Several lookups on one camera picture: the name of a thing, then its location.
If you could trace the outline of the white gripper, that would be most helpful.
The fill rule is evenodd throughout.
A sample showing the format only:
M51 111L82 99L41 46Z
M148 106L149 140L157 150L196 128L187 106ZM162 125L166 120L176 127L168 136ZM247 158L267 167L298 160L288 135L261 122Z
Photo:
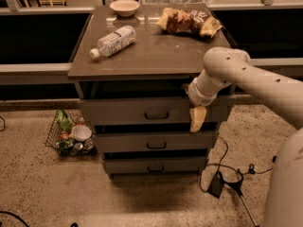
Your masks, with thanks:
M195 78L190 84L182 84L181 89L188 95L193 106L199 106L189 110L190 131L198 132L205 122L206 106L216 99L218 87L210 80Z

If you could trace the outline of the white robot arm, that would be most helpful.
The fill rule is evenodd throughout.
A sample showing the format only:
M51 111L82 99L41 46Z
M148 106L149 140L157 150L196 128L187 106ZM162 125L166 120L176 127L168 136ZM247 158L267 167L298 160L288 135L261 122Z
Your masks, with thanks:
M259 69L247 52L213 47L187 87L194 106L208 106L234 83L296 128L276 157L261 227L303 227L303 82Z

